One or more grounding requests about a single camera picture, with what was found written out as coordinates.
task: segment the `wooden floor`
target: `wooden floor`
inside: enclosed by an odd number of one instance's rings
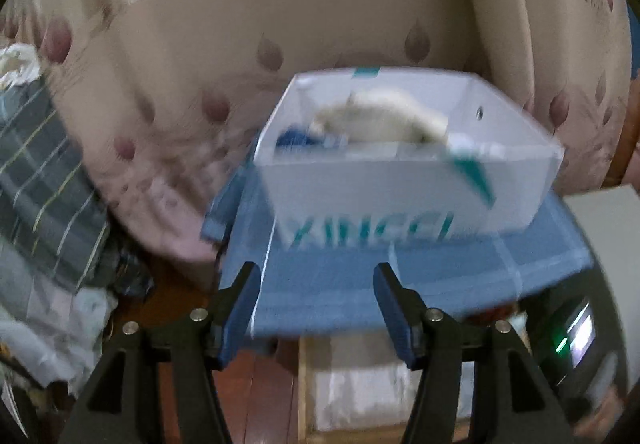
[[[160,367],[167,444],[180,444],[170,364]],[[276,359],[241,350],[214,380],[234,444],[290,444],[298,434],[297,378]]]
[[[122,300],[114,315],[114,329],[126,321],[143,327],[163,325],[208,304],[208,295],[163,262],[152,266],[158,288],[144,302]],[[234,444],[288,444],[297,439],[298,344],[280,341],[275,357],[241,350],[214,380]],[[159,366],[166,444],[180,444],[171,364]]]

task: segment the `blue fabric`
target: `blue fabric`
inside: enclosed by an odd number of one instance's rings
[[[523,233],[380,249],[285,250],[256,170],[247,175],[220,287],[230,286],[246,261],[262,271],[249,324],[255,336],[383,329],[372,286],[382,261],[427,306],[454,316],[516,300],[593,264],[552,193]]]
[[[292,148],[300,146],[318,146],[324,139],[309,135],[300,128],[291,127],[283,132],[276,140],[276,148]]]
[[[224,242],[229,239],[236,213],[240,206],[248,170],[254,167],[253,160],[257,143],[258,136],[254,138],[249,147],[249,153],[247,153],[242,164],[211,202],[200,230],[202,239],[213,243]]]
[[[629,5],[629,29],[631,30],[631,78],[638,77],[636,71],[640,68],[640,22]]]

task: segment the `white cloth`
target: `white cloth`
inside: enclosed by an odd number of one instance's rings
[[[14,84],[28,84],[41,74],[38,53],[33,45],[15,43],[0,49],[0,90]]]
[[[62,380],[80,392],[116,305],[104,289],[61,289],[0,237],[0,341],[42,386]]]
[[[509,321],[526,341],[527,315]],[[341,334],[316,342],[312,395],[318,431],[392,426],[409,420],[422,372],[412,372],[398,359],[386,332]],[[459,419],[471,417],[473,394],[474,363],[462,363]]]

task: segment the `white cardboard box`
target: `white cardboard box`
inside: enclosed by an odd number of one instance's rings
[[[292,125],[352,91],[405,90],[464,133],[498,149],[476,160],[488,203],[439,145],[350,145],[276,150]],[[561,144],[475,75],[423,68],[326,70],[296,75],[258,140],[254,157],[287,247],[363,246],[448,239],[527,227],[562,161]]]

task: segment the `striped cloth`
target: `striped cloth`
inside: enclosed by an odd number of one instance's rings
[[[0,236],[40,272],[76,291],[113,283],[123,254],[110,233],[107,209],[44,79],[0,93]],[[146,294],[148,275],[127,286],[138,285]]]

